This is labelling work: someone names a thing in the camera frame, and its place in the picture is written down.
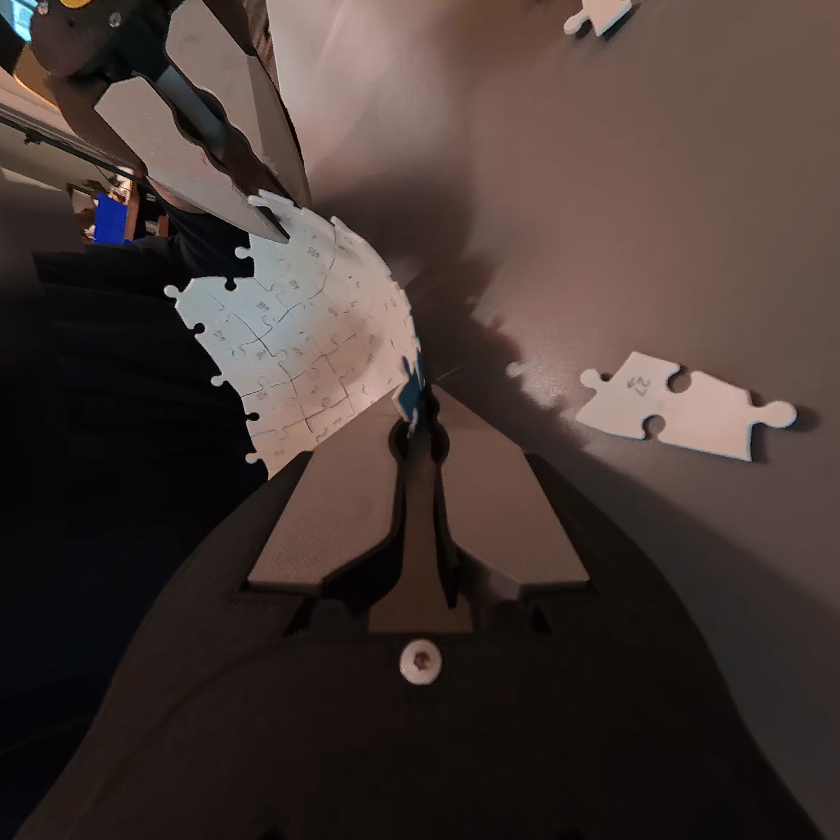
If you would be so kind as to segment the partly built white puzzle ball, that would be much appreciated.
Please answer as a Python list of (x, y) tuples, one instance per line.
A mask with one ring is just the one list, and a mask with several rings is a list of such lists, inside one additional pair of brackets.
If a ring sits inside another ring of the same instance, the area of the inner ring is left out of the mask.
[(421, 344), (404, 289), (371, 245), (338, 218), (327, 220), (265, 191), (287, 242), (255, 235), (236, 256), (251, 277), (191, 279), (164, 289), (219, 370), (214, 385), (239, 394), (253, 451), (268, 477), (310, 452), (382, 398), (411, 430), (421, 413)]

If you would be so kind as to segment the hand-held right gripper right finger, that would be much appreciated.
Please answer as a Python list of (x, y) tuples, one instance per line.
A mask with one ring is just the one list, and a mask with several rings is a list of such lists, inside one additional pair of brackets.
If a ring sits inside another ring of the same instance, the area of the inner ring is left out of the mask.
[(426, 392), (437, 569), (448, 606), (520, 602), (590, 575), (523, 449), (438, 385)]

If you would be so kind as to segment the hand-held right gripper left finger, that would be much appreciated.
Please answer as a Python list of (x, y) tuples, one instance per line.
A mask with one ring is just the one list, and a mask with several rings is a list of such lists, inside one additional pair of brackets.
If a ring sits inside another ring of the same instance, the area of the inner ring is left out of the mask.
[(339, 601), (358, 614), (403, 567), (407, 424), (371, 406), (316, 447), (276, 521), (248, 588)]

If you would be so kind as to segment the white puzzle piece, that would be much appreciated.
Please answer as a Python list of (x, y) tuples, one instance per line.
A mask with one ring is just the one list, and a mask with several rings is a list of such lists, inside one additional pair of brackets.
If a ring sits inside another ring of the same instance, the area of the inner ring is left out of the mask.
[(563, 31), (573, 36), (584, 25), (589, 25), (595, 36), (600, 38), (619, 24), (633, 8), (633, 1), (581, 1), (580, 9), (565, 20)]
[(792, 404), (756, 406), (748, 391), (701, 371), (691, 373), (686, 390), (673, 392), (669, 381), (679, 369), (678, 363), (632, 352), (608, 380), (585, 370), (580, 383), (594, 395), (576, 420), (606, 434), (643, 439), (645, 422), (661, 417), (663, 444), (750, 461), (755, 425), (782, 429), (797, 419)]

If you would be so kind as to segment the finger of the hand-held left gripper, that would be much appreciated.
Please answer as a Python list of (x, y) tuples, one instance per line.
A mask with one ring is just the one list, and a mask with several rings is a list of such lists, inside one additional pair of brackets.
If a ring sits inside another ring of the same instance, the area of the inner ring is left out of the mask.
[(136, 154), (157, 185), (250, 235), (288, 243), (274, 218), (250, 203), (204, 147), (187, 137), (170, 105), (146, 79), (111, 84), (94, 111)]
[(171, 13), (165, 52), (218, 114), (224, 146), (216, 157), (236, 185), (310, 205), (297, 135), (250, 40), (241, 3), (181, 2)]

